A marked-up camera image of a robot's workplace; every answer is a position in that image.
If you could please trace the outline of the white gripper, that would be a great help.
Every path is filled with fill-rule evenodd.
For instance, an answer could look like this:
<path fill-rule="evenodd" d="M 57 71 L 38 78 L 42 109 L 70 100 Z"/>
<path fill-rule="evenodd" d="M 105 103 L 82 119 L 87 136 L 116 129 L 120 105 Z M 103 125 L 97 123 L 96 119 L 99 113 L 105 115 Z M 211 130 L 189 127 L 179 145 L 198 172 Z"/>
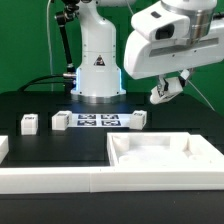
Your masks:
<path fill-rule="evenodd" d="M 134 79 L 157 76 L 157 91 L 162 97 L 168 90 L 164 75 L 178 70 L 181 84 L 186 84 L 193 69 L 224 59 L 224 24 L 213 24 L 207 36 L 193 46 L 178 46 L 173 40 L 150 43 L 137 31 L 127 40 L 124 68 Z"/>

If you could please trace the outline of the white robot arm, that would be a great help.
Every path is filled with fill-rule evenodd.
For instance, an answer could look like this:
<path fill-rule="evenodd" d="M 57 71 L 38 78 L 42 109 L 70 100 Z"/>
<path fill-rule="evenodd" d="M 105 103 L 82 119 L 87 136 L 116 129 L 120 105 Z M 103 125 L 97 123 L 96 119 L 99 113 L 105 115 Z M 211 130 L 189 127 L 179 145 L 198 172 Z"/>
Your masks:
<path fill-rule="evenodd" d="M 126 94 L 116 64 L 116 28 L 97 12 L 99 6 L 123 3 L 79 3 L 82 63 L 71 90 L 77 100 L 111 103 Z M 224 60 L 224 15 L 214 12 L 216 5 L 217 0 L 159 0 L 132 16 L 124 69 L 134 79 L 158 78 L 153 104 L 181 93 L 194 68 Z"/>

